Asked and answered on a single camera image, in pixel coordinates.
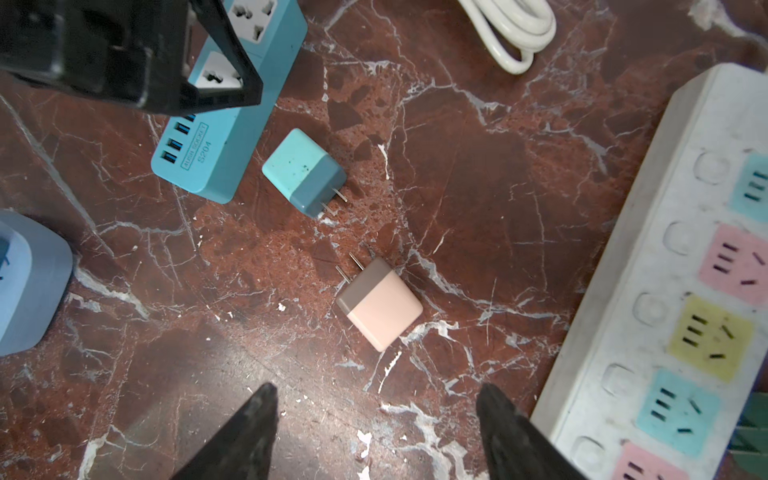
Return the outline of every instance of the power strip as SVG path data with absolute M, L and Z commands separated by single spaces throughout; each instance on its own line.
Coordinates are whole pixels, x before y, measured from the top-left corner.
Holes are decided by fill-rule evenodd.
M 172 117 L 152 171 L 208 200 L 232 200 L 306 36 L 296 0 L 226 0 L 235 33 L 264 82 L 261 104 Z M 198 88 L 239 88 L 234 67 L 208 38 L 190 79 Z
M 531 420 L 588 478 L 709 480 L 768 350 L 768 77 L 671 98 Z

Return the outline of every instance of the white cable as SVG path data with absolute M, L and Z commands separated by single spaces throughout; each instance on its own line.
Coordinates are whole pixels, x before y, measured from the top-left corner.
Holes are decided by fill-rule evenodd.
M 533 54 L 549 45 L 557 22 L 546 0 L 458 0 L 472 20 L 480 39 L 493 58 L 511 74 L 521 74 L 531 67 Z M 521 60 L 512 57 L 488 24 L 515 47 Z

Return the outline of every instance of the red marble tabletop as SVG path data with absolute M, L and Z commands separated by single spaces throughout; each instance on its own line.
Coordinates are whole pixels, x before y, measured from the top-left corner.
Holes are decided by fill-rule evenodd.
M 458 2 L 303 2 L 227 205 L 152 174 L 165 118 L 0 75 L 0 207 L 77 256 L 45 338 L 0 359 L 3 478 L 167 478 L 267 380 L 270 478 L 481 475 L 481 382 L 532 410 L 672 92 L 768 60 L 761 0 L 551 4 L 554 41 L 514 77 Z M 260 173 L 295 127 L 349 173 L 338 217 Z M 348 252 L 425 305 L 382 355 L 333 302 Z M 720 476 L 746 478 L 728 457 Z

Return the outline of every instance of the metal prong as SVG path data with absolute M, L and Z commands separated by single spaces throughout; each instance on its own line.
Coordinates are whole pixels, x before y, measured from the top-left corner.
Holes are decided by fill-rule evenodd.
M 328 205 L 325 205 L 323 202 L 320 202 L 320 205 L 323 205 L 323 209 L 325 209 L 326 212 L 328 212 L 329 214 L 333 215 L 334 217 L 336 216 L 336 212 L 331 210 Z
M 341 270 L 341 267 L 336 265 L 336 271 L 339 272 L 341 276 L 344 277 L 344 281 L 347 283 L 352 283 L 352 280 L 349 279 L 349 277 L 344 273 L 344 270 Z
M 365 269 L 366 269 L 366 268 L 365 268 L 365 267 L 362 265 L 362 263 L 360 263 L 360 260 L 357 260 L 357 258 L 355 258 L 355 256 L 354 256 L 354 255 L 352 255 L 352 252 L 349 252 L 349 256 L 350 256 L 350 257 L 352 257 L 352 260 L 354 260 L 354 261 L 355 261 L 355 263 L 357 263 L 357 266 L 359 266 L 361 270 L 365 270 Z
M 332 188 L 331 190 L 335 191 L 335 192 L 336 192 L 336 195 L 338 195 L 339 197 L 341 197 L 341 199 L 342 199 L 342 200 L 344 200 L 346 203 L 349 203 L 349 200 L 347 200 L 347 199 L 346 199 L 346 197 L 344 197 L 344 195 L 342 195 L 342 193 L 341 193 L 341 192 L 339 192 L 337 189 L 335 189 L 335 188 Z

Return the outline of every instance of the usb port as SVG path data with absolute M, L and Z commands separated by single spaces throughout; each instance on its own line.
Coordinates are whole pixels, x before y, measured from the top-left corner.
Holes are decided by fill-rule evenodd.
M 171 162 L 172 164 L 176 163 L 176 155 L 169 154 L 168 152 L 164 151 L 163 154 L 160 156 L 163 160 L 167 160 Z
M 179 151 L 181 150 L 181 142 L 177 142 L 173 138 L 168 141 L 168 146 Z
M 190 128 L 181 122 L 176 122 L 176 130 L 179 130 L 181 133 L 185 135 L 190 133 Z

